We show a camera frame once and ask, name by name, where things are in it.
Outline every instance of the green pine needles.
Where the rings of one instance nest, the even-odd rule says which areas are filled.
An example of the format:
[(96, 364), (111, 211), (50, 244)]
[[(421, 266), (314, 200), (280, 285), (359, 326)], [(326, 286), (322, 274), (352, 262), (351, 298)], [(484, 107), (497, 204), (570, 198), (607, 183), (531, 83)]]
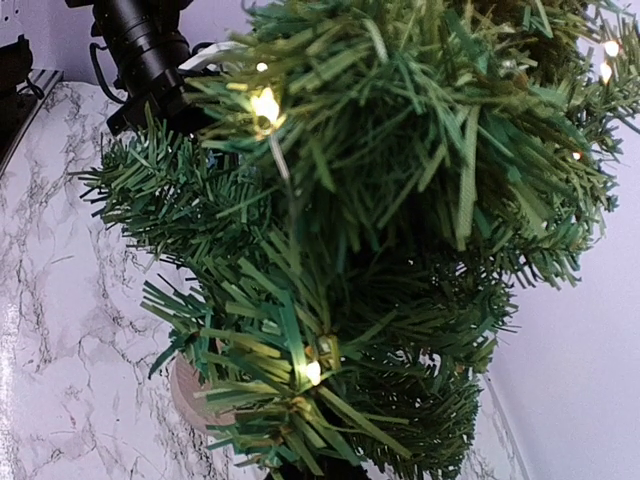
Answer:
[[(191, 80), (210, 127), (192, 140), (150, 119), (83, 172), (105, 223), (193, 272), (189, 292), (147, 284), (173, 327), (152, 372), (186, 355), (211, 409), (236, 414), (213, 447), (275, 478), (338, 457), (454, 479), (514, 282), (574, 284), (615, 207), (635, 19), (605, 0), (248, 13), (253, 33), (211, 59), (228, 73)], [(619, 43), (610, 79), (579, 39)], [(252, 103), (267, 88), (273, 125)]]

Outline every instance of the camera lens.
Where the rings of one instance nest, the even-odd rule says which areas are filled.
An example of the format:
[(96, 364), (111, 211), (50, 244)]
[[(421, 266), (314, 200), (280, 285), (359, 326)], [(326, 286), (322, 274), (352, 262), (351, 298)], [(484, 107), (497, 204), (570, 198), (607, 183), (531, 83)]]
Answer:
[(187, 40), (178, 32), (160, 33), (146, 0), (98, 0), (93, 15), (131, 96), (189, 58)]

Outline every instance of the marble countertop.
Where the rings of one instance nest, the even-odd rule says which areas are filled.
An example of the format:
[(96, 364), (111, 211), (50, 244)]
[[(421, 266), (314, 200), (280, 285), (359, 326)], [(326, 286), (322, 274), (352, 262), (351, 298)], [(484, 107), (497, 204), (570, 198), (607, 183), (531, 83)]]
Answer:
[[(0, 178), (0, 480), (261, 479), (206, 449), (166, 369), (147, 379), (168, 327), (140, 308), (142, 285), (182, 279), (105, 230), (69, 175), (98, 165), (114, 108), (59, 84)], [(494, 400), (483, 393), (462, 478), (526, 480)]]

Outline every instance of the light purple wall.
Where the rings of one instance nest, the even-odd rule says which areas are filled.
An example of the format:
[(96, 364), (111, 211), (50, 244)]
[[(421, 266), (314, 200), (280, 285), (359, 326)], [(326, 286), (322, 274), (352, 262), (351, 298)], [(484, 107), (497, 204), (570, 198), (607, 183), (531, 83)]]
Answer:
[(640, 478), (640, 138), (620, 135), (620, 207), (582, 283), (520, 293), (491, 366), (532, 480)]
[[(29, 12), (24, 19), (24, 28), (32, 42), (35, 65), (62, 69), (67, 80), (95, 83), (89, 60), (91, 7), (69, 9), (64, 0), (29, 0)], [(182, 34), (191, 45), (226, 40), (228, 31), (247, 29), (241, 0), (195, 0), (182, 13), (180, 24)], [(111, 57), (105, 52), (100, 60), (107, 80), (112, 81), (115, 66)]]

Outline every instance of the warm white led bulb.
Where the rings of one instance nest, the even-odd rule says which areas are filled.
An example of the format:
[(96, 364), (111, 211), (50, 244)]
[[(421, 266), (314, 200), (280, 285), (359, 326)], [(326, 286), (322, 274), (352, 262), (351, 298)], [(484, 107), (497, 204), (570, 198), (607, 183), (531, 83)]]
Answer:
[(311, 362), (307, 365), (306, 374), (314, 386), (320, 385), (322, 368), (320, 368), (320, 364), (318, 362)]
[(604, 42), (604, 51), (610, 57), (617, 57), (618, 53), (620, 53), (620, 45), (615, 40), (609, 40), (608, 42)]
[(280, 115), (280, 105), (270, 88), (265, 88), (259, 96), (251, 97), (251, 107), (257, 116), (266, 117), (271, 125), (275, 125)]
[(602, 75), (602, 81), (605, 85), (609, 83), (609, 80), (611, 80), (611, 77), (613, 76), (613, 69), (607, 62), (600, 64), (600, 75)]

